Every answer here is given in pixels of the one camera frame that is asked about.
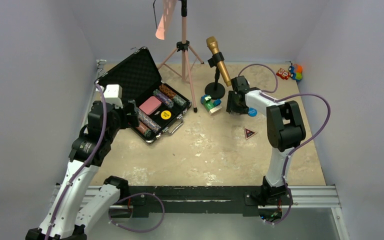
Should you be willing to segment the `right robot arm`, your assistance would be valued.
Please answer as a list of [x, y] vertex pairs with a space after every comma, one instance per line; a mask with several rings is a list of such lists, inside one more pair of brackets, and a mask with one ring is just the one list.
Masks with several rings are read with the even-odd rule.
[[263, 177], [258, 193], [250, 197], [259, 205], [276, 204], [287, 194], [287, 175], [291, 153], [306, 138], [299, 104], [281, 101], [263, 93], [257, 87], [250, 87], [244, 76], [231, 81], [232, 90], [228, 93], [228, 113], [249, 114], [255, 110], [266, 117], [267, 138], [272, 146], [268, 171]]

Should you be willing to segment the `yellow big blind button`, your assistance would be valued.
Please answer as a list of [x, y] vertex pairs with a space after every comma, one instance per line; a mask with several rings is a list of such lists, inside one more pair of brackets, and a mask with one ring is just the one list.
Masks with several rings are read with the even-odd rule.
[[169, 110], [164, 110], [160, 113], [160, 117], [163, 120], [169, 120], [172, 117], [172, 113]]

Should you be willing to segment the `grey green chip stack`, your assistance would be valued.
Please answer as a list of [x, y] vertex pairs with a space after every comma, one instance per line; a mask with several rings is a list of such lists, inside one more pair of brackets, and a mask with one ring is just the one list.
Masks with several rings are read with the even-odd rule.
[[176, 94], [172, 99], [177, 105], [182, 108], [186, 108], [188, 106], [188, 101]]

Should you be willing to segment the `blue small blind button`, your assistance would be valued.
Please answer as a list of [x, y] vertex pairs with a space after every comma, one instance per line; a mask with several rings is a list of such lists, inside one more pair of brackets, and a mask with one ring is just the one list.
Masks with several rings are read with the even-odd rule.
[[248, 109], [247, 114], [248, 114], [250, 117], [256, 117], [257, 114], [258, 114], [258, 111], [257, 111], [256, 109], [250, 107], [250, 108]]

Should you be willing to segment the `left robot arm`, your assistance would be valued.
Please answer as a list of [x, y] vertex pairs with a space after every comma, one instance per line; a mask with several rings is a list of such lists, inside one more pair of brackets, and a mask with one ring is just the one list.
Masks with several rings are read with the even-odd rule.
[[88, 203], [84, 197], [118, 131], [139, 125], [135, 101], [123, 107], [95, 101], [87, 120], [72, 143], [65, 177], [50, 210], [40, 226], [27, 232], [27, 240], [85, 240], [112, 204], [128, 201], [128, 181], [117, 176], [105, 179]]

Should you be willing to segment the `red triangular all-in button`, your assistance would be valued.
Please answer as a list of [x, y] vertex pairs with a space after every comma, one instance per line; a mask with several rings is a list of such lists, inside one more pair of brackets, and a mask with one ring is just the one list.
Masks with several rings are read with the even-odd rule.
[[247, 128], [247, 127], [244, 127], [243, 129], [244, 129], [244, 137], [245, 137], [246, 141], [249, 140], [250, 138], [252, 138], [254, 135], [257, 134], [256, 131], [251, 130], [251, 129]]

